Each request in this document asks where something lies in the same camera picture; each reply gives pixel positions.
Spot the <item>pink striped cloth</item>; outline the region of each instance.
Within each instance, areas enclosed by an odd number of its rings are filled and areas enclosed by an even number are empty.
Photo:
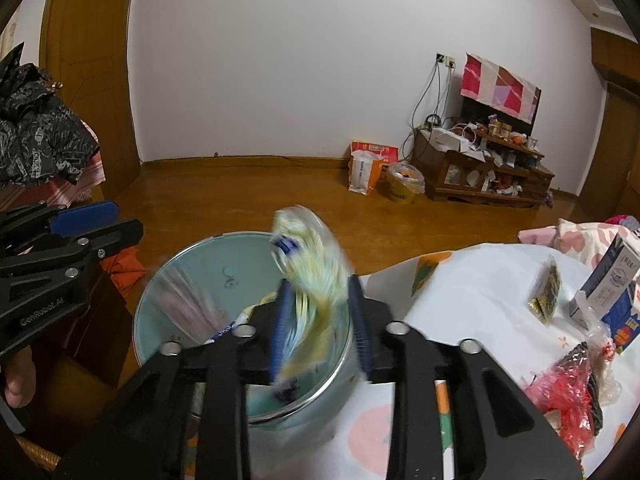
[[[95,132],[86,124],[86,129],[94,136]],[[0,189],[0,210],[11,209],[25,204],[33,204],[46,200],[47,205],[81,202],[91,198],[91,190],[105,181],[102,158],[98,151],[82,170],[78,184],[74,186],[63,178],[56,177],[38,187],[6,186]]]

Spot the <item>human hand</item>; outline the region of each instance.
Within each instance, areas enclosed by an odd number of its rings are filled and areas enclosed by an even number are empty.
[[[14,355],[2,368],[4,398],[12,408],[22,408],[31,402],[36,393],[36,367],[31,360],[31,347],[27,346]]]

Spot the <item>pink circle print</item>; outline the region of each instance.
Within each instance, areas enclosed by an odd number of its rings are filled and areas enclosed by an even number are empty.
[[[364,469],[384,477],[389,460],[391,404],[367,410],[349,433],[349,450]]]

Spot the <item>silver screw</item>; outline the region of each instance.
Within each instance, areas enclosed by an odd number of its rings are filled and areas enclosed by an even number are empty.
[[[460,343],[460,348],[465,354],[479,354],[482,351],[482,347],[475,339],[465,339]]]
[[[409,333],[409,326],[402,321],[394,321],[386,326],[386,331],[393,335],[405,335]]]
[[[255,327],[251,325],[238,325],[231,332],[236,337],[251,337],[255,334]]]
[[[178,355],[180,350],[182,350],[181,346],[175,341],[169,341],[160,346],[160,353],[162,355]]]

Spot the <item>white wall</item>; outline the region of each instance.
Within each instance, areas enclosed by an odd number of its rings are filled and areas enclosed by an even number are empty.
[[[24,42],[21,63],[39,65],[40,29],[47,0],[23,0],[17,14],[14,46]]]
[[[554,186],[578,189],[604,90],[569,0],[132,0],[141,158],[399,146],[436,51],[458,75],[473,52],[542,88],[534,136]]]

